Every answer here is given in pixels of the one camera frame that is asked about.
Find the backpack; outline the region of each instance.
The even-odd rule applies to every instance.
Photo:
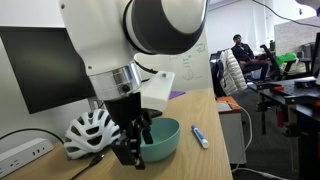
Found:
[[[213,62],[210,61],[210,67],[211,67],[213,90],[216,98],[226,96],[226,94],[224,93],[220,85],[220,80],[223,78],[223,71],[224,71],[221,60],[217,59],[216,61],[213,61]]]

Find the whiteboard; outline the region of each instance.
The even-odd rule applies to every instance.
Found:
[[[320,26],[317,16],[297,20],[300,23]],[[320,28],[299,25],[294,22],[286,22],[274,26],[277,56],[288,52],[297,53],[301,51],[301,45],[315,42]]]
[[[205,31],[198,42],[187,52],[179,55],[146,55],[137,54],[135,59],[143,66],[175,73],[173,90],[188,91],[212,88],[209,53]],[[140,70],[142,79],[152,74]]]

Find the bowl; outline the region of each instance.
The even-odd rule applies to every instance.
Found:
[[[145,162],[160,161],[177,148],[180,139],[179,122],[171,118],[152,120],[153,144],[146,144],[141,136],[141,156]]]

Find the purple object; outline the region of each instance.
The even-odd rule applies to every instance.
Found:
[[[173,98],[181,96],[181,95],[183,95],[185,93],[186,92],[182,92],[182,91],[171,91],[169,99],[173,99]]]

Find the office desk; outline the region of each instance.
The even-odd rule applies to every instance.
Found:
[[[135,170],[133,166],[122,166],[110,150],[99,164],[87,170],[79,179],[232,179],[212,89],[190,91],[171,99],[163,117],[178,120],[181,128],[179,145],[169,157],[146,163],[145,170]],[[208,149],[200,146],[191,131],[192,124],[197,125],[208,140]],[[68,161],[63,146],[55,144],[53,151],[4,179],[70,179],[85,168],[91,159]]]
[[[266,133],[265,111],[267,111],[267,108],[263,106],[278,105],[284,107],[284,109],[286,109],[286,113],[288,114],[288,122],[286,122],[286,126],[282,127],[281,129],[285,130],[284,135],[289,138],[292,157],[292,170],[299,173],[301,178],[319,179],[320,107],[312,106],[311,103],[299,104],[299,102],[309,101],[309,99],[304,97],[305,100],[301,101],[301,99],[299,100],[297,97],[301,96],[302,94],[309,95],[310,91],[309,89],[295,88],[293,86],[294,81],[309,80],[314,80],[314,78],[307,77],[268,83],[282,85],[284,88],[293,88],[292,92],[295,93],[292,95],[296,96],[287,96],[283,93],[272,91],[270,89],[262,90],[261,87],[263,87],[263,85],[253,84],[249,85],[249,88],[258,93],[258,109],[261,111],[262,132]]]

